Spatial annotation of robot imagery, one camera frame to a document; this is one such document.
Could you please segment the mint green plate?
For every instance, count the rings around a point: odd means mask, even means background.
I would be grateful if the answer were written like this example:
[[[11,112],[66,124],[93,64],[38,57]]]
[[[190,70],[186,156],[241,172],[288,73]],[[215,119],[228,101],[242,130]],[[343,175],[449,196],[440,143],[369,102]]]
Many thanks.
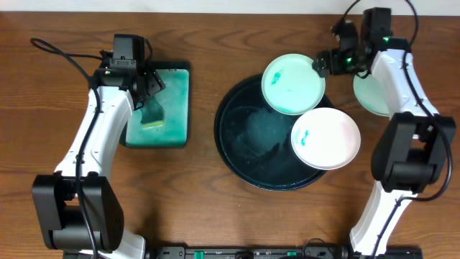
[[[315,108],[326,91],[326,81],[306,55],[286,54],[275,58],[261,80],[265,101],[277,112],[300,115]]]
[[[358,102],[369,112],[388,117],[389,111],[385,103],[385,97],[380,83],[372,76],[364,76],[366,72],[355,75],[353,88]]]

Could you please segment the green scrubbing sponge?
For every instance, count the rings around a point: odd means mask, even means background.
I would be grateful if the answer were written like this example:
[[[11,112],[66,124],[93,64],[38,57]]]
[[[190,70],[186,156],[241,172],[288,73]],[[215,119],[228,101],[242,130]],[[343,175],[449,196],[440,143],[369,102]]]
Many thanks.
[[[140,124],[143,129],[159,127],[165,123],[165,111],[154,96],[148,98],[143,103],[143,107],[140,111]]]

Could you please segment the white plate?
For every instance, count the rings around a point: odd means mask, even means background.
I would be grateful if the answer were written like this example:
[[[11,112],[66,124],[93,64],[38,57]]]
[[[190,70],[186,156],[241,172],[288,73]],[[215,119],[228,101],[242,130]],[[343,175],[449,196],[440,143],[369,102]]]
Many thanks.
[[[321,107],[297,119],[290,133],[290,142],[303,163],[329,171],[353,161],[361,146],[361,134],[348,114]]]

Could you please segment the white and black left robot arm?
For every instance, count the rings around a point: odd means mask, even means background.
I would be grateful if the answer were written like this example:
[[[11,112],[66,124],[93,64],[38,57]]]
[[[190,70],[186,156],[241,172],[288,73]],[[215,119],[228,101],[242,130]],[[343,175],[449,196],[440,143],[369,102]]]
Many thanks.
[[[121,134],[138,103],[164,89],[151,61],[109,58],[90,78],[88,106],[54,173],[36,176],[32,198],[45,245],[66,258],[149,258],[144,237],[124,227],[109,183]]]

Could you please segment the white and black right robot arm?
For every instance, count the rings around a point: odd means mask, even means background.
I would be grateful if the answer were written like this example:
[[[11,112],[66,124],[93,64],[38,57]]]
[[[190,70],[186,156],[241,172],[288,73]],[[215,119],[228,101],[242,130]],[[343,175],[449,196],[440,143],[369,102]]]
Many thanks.
[[[453,170],[453,117],[441,116],[429,102],[413,67],[412,40],[395,37],[386,9],[369,9],[357,29],[344,18],[331,28],[339,47],[320,52],[313,69],[320,77],[358,74],[373,76],[383,87],[390,123],[372,154],[372,194],[349,245],[337,247],[335,258],[422,258],[416,247],[387,247],[400,216],[413,201],[427,202],[447,189],[422,197],[446,165]]]

